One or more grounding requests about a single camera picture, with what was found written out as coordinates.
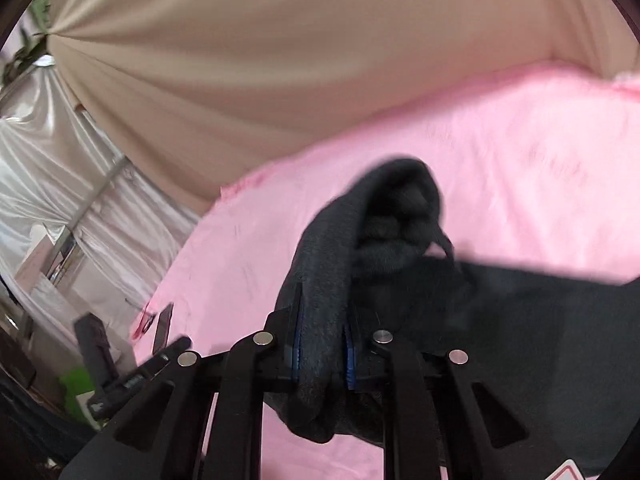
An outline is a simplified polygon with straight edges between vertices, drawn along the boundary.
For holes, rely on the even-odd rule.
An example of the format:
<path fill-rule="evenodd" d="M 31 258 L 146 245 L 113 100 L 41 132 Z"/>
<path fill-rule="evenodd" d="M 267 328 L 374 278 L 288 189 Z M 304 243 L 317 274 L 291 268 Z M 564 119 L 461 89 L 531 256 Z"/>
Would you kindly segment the black pants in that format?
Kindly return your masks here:
<path fill-rule="evenodd" d="M 277 299 L 297 312 L 294 388 L 267 404 L 299 437 L 382 441 L 388 330 L 418 351 L 464 351 L 480 376 L 585 474 L 605 471 L 639 420 L 639 285 L 457 261 L 424 162 L 373 169 L 309 223 Z"/>

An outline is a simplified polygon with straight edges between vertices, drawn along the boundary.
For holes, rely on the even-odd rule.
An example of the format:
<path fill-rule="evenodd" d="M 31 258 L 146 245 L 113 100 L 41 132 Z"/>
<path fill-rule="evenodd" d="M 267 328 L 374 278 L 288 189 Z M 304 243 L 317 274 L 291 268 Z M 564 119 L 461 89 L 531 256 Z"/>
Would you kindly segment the beige headboard cover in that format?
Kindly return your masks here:
<path fill-rule="evenodd" d="M 49 49 L 116 146 L 196 212 L 265 162 L 465 78 L 639 67 L 639 0 L 52 0 Z"/>

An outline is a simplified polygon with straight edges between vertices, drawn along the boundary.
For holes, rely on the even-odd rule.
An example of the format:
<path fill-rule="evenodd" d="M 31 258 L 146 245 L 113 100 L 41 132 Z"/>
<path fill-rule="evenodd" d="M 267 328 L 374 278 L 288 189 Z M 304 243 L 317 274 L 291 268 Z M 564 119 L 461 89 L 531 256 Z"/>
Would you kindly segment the pink bed sheet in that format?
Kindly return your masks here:
<path fill-rule="evenodd" d="M 459 257 L 621 281 L 639 273 L 639 81 L 508 70 L 401 107 L 223 188 L 157 287 L 203 354 L 261 328 L 317 212 L 371 168 L 423 160 Z"/>

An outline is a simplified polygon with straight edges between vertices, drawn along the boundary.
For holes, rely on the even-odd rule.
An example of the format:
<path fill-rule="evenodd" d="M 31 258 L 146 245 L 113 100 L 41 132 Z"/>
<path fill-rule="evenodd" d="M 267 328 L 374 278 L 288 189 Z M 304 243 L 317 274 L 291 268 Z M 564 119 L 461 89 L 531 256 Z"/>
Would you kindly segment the white satin curtain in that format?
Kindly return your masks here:
<path fill-rule="evenodd" d="M 24 311 L 36 393 L 63 403 L 85 313 L 105 324 L 117 364 L 134 364 L 132 324 L 197 221 L 70 102 L 53 68 L 2 93 L 1 290 Z"/>

